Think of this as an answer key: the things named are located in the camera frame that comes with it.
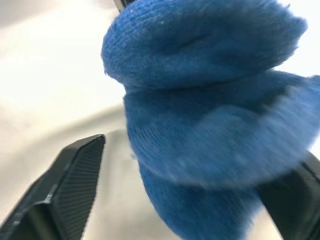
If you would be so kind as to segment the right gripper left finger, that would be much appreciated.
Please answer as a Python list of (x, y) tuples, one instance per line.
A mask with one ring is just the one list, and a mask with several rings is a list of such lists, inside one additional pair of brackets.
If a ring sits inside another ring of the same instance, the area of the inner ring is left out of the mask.
[(81, 240), (96, 198), (103, 134), (67, 145), (19, 199), (0, 240)]

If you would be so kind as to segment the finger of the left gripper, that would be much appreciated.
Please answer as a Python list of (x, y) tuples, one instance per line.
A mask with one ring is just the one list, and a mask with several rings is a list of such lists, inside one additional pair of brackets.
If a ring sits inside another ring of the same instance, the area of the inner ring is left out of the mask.
[(121, 12), (123, 9), (125, 9), (128, 5), (130, 5), (133, 0), (113, 0), (116, 8), (119, 12)]

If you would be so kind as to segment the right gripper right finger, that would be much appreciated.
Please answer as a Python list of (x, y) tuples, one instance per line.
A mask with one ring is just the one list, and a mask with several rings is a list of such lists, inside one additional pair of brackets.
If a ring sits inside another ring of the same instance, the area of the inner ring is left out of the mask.
[(312, 153), (257, 192), (283, 240), (320, 240), (320, 160)]

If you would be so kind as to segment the blue sock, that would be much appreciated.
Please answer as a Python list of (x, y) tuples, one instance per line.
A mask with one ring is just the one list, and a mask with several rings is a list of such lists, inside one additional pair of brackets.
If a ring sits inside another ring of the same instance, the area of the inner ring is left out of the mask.
[(134, 0), (103, 39), (146, 193), (182, 240), (246, 240), (256, 187), (320, 133), (320, 76), (276, 70), (307, 21), (278, 0)]

